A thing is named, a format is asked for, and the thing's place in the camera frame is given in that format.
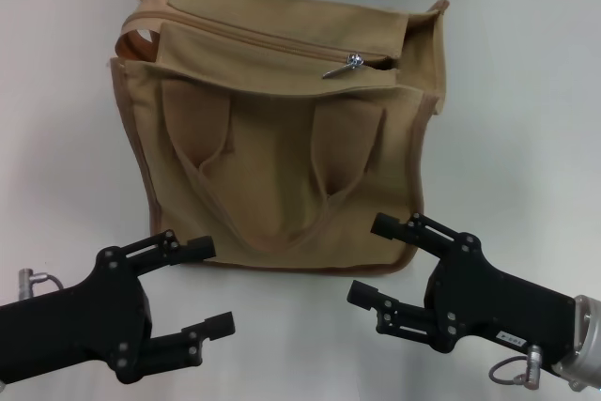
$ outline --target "white tabletop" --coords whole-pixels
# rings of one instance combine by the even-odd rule
[[[435,0],[340,1],[425,10]],[[0,304],[16,300],[20,268],[75,285],[99,249],[147,235],[107,67],[135,5],[0,0]],[[601,0],[451,0],[445,21],[448,97],[425,138],[426,213],[477,235],[501,270],[601,299]],[[435,265],[420,252],[362,280],[422,305]],[[346,302],[351,278],[173,267],[142,280],[155,335],[230,310],[236,334],[206,342],[198,368],[125,386],[86,362],[9,385],[2,399],[598,399],[548,374],[536,393],[493,384],[488,368],[515,353],[480,338],[442,355],[378,335],[375,313]]]

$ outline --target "label sticker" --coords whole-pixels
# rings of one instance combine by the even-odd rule
[[[503,342],[511,343],[512,345],[516,345],[517,347],[523,347],[526,344],[526,340],[523,338],[516,337],[511,333],[500,331],[497,334],[497,338],[502,340]]]

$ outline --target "zipper tab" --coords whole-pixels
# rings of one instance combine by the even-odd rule
[[[323,74],[321,76],[321,78],[322,79],[330,79],[331,77],[336,77],[339,74],[343,74],[349,70],[354,70],[354,69],[358,68],[359,66],[362,66],[362,64],[364,62],[365,61],[359,54],[349,54],[347,56],[347,63],[342,68],[329,70],[328,72]]]

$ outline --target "bag handle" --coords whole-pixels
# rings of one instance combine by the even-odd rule
[[[265,237],[240,218],[232,218],[207,176],[211,164],[228,150],[227,92],[184,79],[163,80],[162,108],[167,133],[195,192],[243,244],[270,253],[292,249],[310,239],[359,184],[383,117],[383,109],[369,101],[316,101],[310,148],[319,212],[302,230]],[[254,212],[257,206],[245,207]]]

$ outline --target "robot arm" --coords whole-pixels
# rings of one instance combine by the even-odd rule
[[[466,335],[476,335],[526,354],[527,371],[499,383],[537,389],[540,369],[565,378],[570,387],[601,387],[601,302],[575,299],[495,269],[480,240],[457,233],[418,213],[406,224],[380,213],[372,233],[399,239],[439,259],[424,296],[424,308],[404,304],[353,282],[348,302],[378,313],[379,333],[425,343],[448,353]]]
[[[172,231],[100,251],[80,284],[65,288],[47,274],[19,274],[20,298],[0,307],[0,380],[12,383],[76,363],[105,361],[125,384],[202,362],[205,339],[234,333],[231,313],[181,332],[151,338],[148,299],[138,276],[166,265],[215,256],[212,239],[180,245]],[[33,283],[54,280],[58,291],[33,297]]]

